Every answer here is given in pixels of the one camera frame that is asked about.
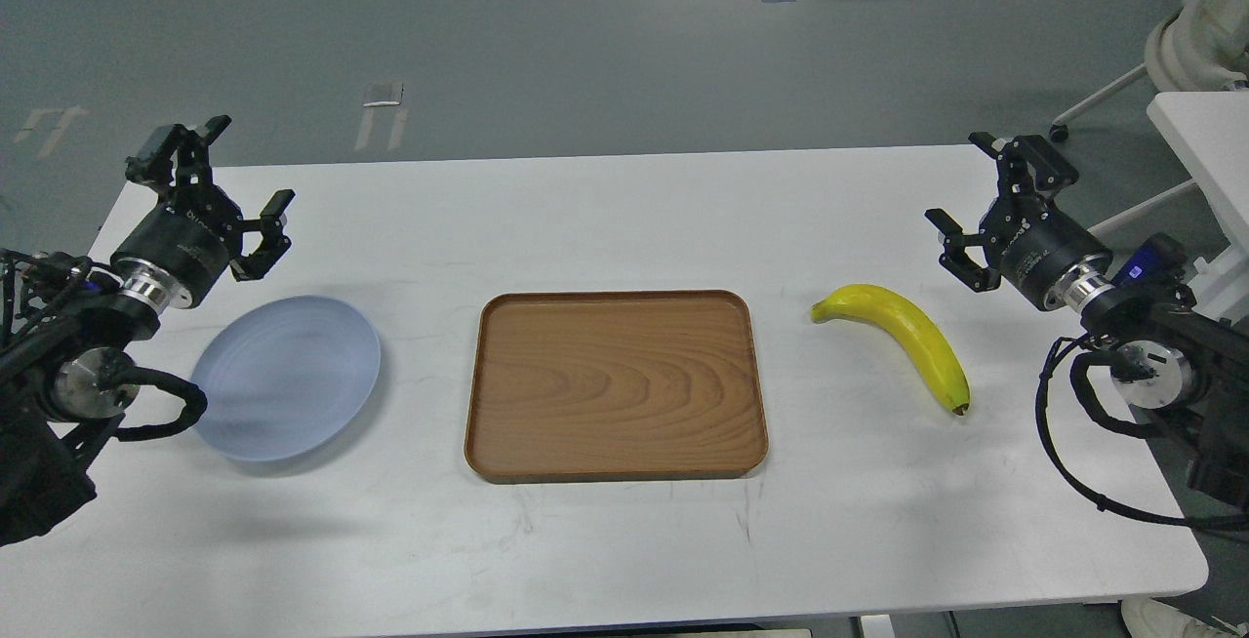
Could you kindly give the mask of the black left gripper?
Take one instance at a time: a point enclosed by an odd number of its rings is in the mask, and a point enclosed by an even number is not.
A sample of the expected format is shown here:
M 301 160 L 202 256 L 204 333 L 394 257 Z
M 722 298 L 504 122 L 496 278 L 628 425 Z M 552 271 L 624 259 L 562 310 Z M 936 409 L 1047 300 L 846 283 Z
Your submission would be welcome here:
M 244 220 L 237 204 L 214 185 L 210 147 L 231 122 L 230 115 L 214 115 L 200 129 L 166 124 L 125 161 L 125 179 L 161 201 L 112 251 L 110 265 L 121 275 L 165 273 L 174 282 L 174 308 L 197 307 L 229 263 L 237 282 L 260 281 L 294 246 L 285 233 L 285 212 L 299 195 L 294 189 L 277 190 L 259 218 Z M 246 233 L 260 237 L 251 253 L 244 252 Z

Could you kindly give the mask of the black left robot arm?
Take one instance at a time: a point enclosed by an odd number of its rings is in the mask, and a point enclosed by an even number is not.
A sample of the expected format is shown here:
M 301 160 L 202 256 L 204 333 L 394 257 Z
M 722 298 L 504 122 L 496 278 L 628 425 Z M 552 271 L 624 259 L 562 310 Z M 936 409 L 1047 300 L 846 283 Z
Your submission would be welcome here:
M 94 499 L 87 469 L 107 442 L 174 437 L 205 415 L 197 385 L 139 366 L 127 345 L 152 340 L 166 308 L 199 307 L 226 272 L 264 278 L 294 243 L 294 190 L 245 218 L 214 182 L 210 149 L 230 122 L 169 124 L 127 159 L 127 181 L 157 201 L 107 261 L 2 252 L 4 546 L 46 536 Z

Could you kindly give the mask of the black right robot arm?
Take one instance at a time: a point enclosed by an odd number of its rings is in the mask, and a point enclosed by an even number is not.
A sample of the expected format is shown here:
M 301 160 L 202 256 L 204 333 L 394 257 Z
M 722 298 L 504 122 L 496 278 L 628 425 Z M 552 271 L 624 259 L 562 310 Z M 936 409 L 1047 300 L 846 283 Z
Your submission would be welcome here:
M 1183 250 L 1168 235 L 1149 238 L 1118 273 L 1112 251 L 1065 215 L 1058 194 L 1078 171 L 1043 136 L 970 144 L 995 164 L 995 199 L 974 232 L 942 210 L 940 266 L 977 293 L 1010 283 L 1040 312 L 1070 308 L 1083 335 L 1055 340 L 1035 388 L 1035 429 L 1048 459 L 1102 512 L 1203 531 L 1247 528 L 1247 335 L 1198 313 L 1183 282 Z M 1112 433 L 1169 441 L 1189 459 L 1187 483 L 1232 514 L 1173 517 L 1144 512 L 1080 483 L 1062 464 L 1048 421 L 1048 395 L 1060 362 L 1075 402 Z

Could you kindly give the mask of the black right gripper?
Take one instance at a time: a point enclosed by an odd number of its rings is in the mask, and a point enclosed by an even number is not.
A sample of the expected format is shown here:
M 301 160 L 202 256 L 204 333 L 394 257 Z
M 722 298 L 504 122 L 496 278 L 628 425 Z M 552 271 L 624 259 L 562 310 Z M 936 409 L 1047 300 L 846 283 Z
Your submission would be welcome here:
M 1079 180 L 1065 155 L 1040 135 L 995 139 L 973 132 L 968 141 L 995 162 L 995 199 L 975 233 L 945 210 L 927 210 L 924 218 L 940 232 L 940 266 L 973 292 L 994 291 L 1002 278 L 1040 312 L 1062 308 L 1059 278 L 1085 263 L 1108 268 L 1112 251 L 1083 225 L 1058 210 L 1055 199 Z M 977 263 L 968 248 L 985 251 Z

